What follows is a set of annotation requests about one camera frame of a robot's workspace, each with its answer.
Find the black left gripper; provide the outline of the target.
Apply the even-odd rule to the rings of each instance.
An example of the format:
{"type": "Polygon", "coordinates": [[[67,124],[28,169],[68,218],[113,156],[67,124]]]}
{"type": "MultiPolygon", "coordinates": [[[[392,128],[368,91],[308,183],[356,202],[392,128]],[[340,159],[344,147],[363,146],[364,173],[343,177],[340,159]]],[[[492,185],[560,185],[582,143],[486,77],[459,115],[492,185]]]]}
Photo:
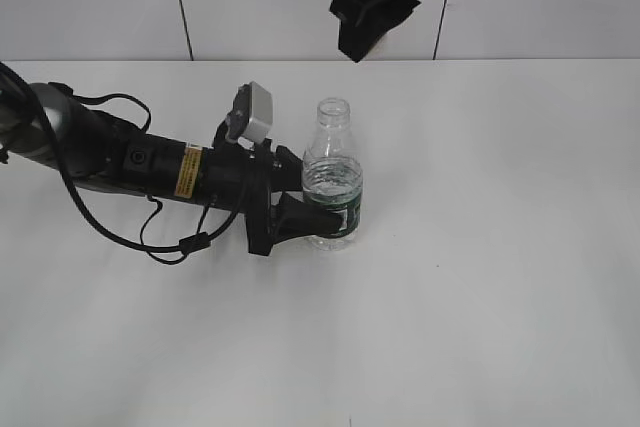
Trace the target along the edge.
{"type": "Polygon", "coordinates": [[[227,210],[228,217],[207,235],[211,244],[242,214],[248,252],[268,255],[275,244],[315,236],[340,238],[348,234],[348,209],[306,203],[283,193],[274,207],[274,192],[301,192],[303,161],[285,146],[271,150],[271,139],[250,149],[218,142],[211,155],[220,171],[207,175],[212,185],[208,208],[227,210]]]}

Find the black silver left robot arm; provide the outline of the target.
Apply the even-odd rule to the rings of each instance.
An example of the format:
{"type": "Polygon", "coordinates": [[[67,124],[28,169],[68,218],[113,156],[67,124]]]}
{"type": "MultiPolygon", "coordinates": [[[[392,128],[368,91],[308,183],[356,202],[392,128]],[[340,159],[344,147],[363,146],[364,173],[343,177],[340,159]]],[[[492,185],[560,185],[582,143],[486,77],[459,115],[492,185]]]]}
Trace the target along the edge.
{"type": "Polygon", "coordinates": [[[152,135],[147,126],[99,110],[106,97],[81,97],[64,84],[20,88],[1,82],[1,159],[14,153],[55,169],[64,160],[77,188],[185,202],[245,218],[250,253],[310,235],[337,234],[343,217],[305,204],[302,161],[273,148],[271,94],[239,87],[209,147],[152,135]]]}

